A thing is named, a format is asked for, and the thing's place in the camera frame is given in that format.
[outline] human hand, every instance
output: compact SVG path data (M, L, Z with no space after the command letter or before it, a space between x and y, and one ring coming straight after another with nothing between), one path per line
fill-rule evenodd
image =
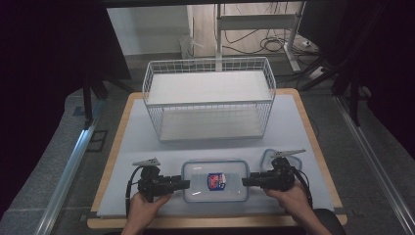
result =
M171 195L159 197L155 202L149 203L141 193L136 193L131 199L127 222L121 235L141 234L156 217L162 205L170 200Z
M278 200L279 205L284 208L295 221L304 214L304 211L312 211L308 204L307 197L302 185L296 181L293 188L286 191L276 191L265 189L265 194Z
M308 203L304 188L296 181L293 188L287 192L265 189L265 194L278 200L295 222L302 226L307 234L331 234L320 222Z

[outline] aluminum rail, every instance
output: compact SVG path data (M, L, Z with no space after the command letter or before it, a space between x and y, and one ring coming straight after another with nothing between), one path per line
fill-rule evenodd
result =
M101 116L101 112L104 108L104 105L104 100L99 100L96 104L93 114L94 119L88 129L82 130L73 149L73 152L70 155L68 163L65 166L64 172L61 175L58 185L55 188L51 200L49 201L49 204L45 212L43 213L34 234L43 235L51 233L55 221L58 217L59 211L62 208L62 204L64 203L65 198L67 197L68 190L76 175L79 164L86 151L89 140L91 139L92 133L95 130L95 126Z
M343 118L346 120L353 137L356 139L367 163L372 169L375 178L378 180L406 234L415 234L415 220L411 210L404 202L399 191L393 186L393 183L385 172L385 169L382 167L381 162L367 141L363 131L360 127L354 125L354 122L348 115L348 107L345 99L335 96L335 101L339 105Z

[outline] white wall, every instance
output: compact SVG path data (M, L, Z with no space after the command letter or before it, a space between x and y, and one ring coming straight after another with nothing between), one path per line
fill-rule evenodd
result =
M180 52L189 35L187 6L108 9L124 55Z

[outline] wooden board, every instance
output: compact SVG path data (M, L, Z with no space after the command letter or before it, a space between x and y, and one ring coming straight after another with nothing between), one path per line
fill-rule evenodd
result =
M309 138L310 144L314 151L315 158L318 162L320 170L324 176L326 185L329 189L330 197L332 198L335 209L342 209L343 205L337 193L330 171L326 165L321 149L315 138L311 123L307 117L307 113L300 99L300 95L295 89L277 89L277 94L292 95L295 99L296 105L299 109L300 117ZM107 165L101 179L94 203L91 208L90 217L87 221L90 228L122 228L125 225L126 219L124 217L114 218L99 218L96 217L96 212L100 207L102 198L108 186L108 183L113 172L115 160L118 156L120 143L125 132L125 127L128 123L130 111L135 99L141 99L141 93L133 93L129 96L127 104L122 115L118 131L115 136L115 141L110 152ZM345 214L337 215L341 224L346 224L347 217ZM185 217L185 216L169 216L156 217L150 224L149 228L218 228L218 227L278 227L278 226L296 226L297 224L291 219L289 215L249 215L222 217Z

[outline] wire mesh basket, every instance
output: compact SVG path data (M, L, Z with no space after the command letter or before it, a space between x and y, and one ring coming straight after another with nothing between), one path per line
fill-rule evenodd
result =
M154 61L143 99L160 141L261 138L275 88L266 58Z

